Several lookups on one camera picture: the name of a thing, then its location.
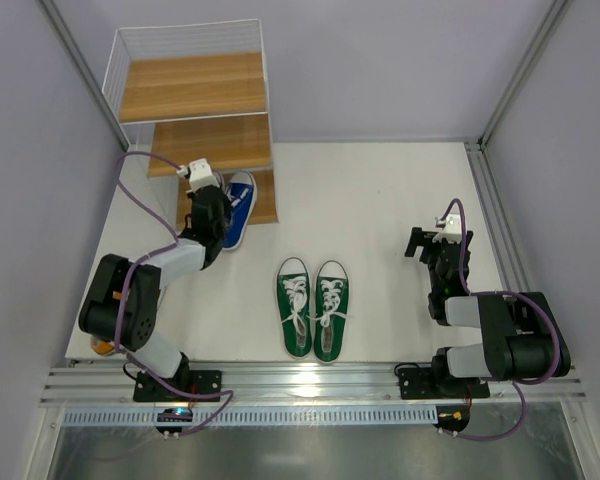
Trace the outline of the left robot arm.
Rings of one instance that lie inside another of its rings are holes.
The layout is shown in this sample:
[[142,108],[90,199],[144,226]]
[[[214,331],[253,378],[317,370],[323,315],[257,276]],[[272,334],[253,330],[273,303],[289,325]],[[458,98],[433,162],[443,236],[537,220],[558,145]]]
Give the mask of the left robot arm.
[[172,282],[208,268],[223,249],[231,203],[213,182],[188,194],[191,212],[175,241],[135,260],[107,254],[100,260],[83,301],[81,331],[110,342],[139,368],[134,400],[219,399],[221,380],[204,384],[189,358],[155,331],[160,293]]

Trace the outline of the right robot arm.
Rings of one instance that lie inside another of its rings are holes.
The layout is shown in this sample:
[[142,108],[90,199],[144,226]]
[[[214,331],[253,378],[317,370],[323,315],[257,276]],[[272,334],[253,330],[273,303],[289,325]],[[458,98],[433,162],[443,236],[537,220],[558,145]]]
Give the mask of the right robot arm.
[[414,227],[405,255],[414,257],[417,249],[429,273],[431,318],[444,327],[477,329],[481,341],[442,347],[427,364],[396,366],[403,399],[487,398],[488,379],[524,384],[569,373],[571,355],[543,293],[471,296],[461,284],[470,254],[459,243]]

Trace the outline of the blue sneaker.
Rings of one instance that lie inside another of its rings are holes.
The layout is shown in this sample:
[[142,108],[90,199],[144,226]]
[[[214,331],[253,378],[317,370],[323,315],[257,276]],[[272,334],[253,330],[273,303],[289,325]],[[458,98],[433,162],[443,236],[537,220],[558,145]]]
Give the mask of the blue sneaker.
[[213,175],[218,183],[219,188],[225,192],[226,191],[226,183],[225,183],[225,179],[224,177],[218,172],[218,171],[214,171]]
[[235,173],[229,179],[226,194],[231,204],[231,218],[223,248],[235,250],[243,240],[257,202],[258,189],[254,176],[247,171]]

